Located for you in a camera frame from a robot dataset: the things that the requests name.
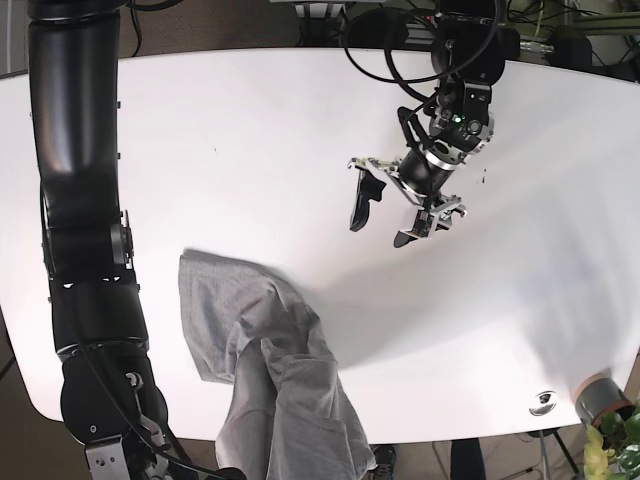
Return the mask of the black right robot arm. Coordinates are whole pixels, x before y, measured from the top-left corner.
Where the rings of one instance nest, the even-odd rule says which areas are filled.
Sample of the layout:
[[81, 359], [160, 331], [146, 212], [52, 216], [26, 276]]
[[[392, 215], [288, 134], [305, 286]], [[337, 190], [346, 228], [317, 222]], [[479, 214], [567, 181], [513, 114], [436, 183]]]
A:
[[119, 202], [119, 1], [28, 5], [31, 116], [60, 407], [93, 476], [190, 479], [165, 401]]

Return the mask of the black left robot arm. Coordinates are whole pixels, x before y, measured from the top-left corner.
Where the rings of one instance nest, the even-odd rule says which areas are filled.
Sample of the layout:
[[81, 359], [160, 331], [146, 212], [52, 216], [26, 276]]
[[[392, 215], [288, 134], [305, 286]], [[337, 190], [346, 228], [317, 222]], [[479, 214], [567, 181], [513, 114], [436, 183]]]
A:
[[[371, 203], [381, 201], [389, 184], [416, 209], [411, 227], [396, 233], [393, 244], [397, 248], [447, 231], [453, 215], [466, 215], [461, 198], [443, 194], [442, 188], [494, 135], [492, 88], [507, 60], [519, 50], [519, 35], [504, 26], [503, 9], [499, 1], [439, 1], [433, 9], [385, 10], [389, 22], [382, 50], [390, 73], [386, 80], [418, 104], [397, 110], [408, 149], [405, 156], [393, 161], [350, 160], [350, 167], [358, 172], [351, 231], [364, 228]], [[421, 81], [404, 78], [393, 60], [394, 50], [408, 38], [411, 22], [431, 35], [434, 73], [430, 79], [436, 87], [430, 95], [417, 91]]]

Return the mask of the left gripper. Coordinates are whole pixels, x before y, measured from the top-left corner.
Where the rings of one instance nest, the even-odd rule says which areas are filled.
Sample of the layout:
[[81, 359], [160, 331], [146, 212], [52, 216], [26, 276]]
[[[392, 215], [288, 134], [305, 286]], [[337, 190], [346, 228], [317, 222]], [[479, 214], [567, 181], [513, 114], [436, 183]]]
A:
[[[358, 232], [368, 222], [370, 203], [380, 202], [386, 186], [395, 186], [418, 210], [433, 216], [430, 235], [452, 226], [452, 216], [464, 217], [467, 209], [457, 195], [442, 188], [466, 159], [479, 153], [494, 135], [490, 112], [492, 88], [472, 82], [442, 82], [423, 104], [397, 110], [408, 152], [392, 161], [353, 158], [358, 182], [350, 227]], [[398, 231], [393, 240], [402, 248], [419, 240], [413, 231]]]

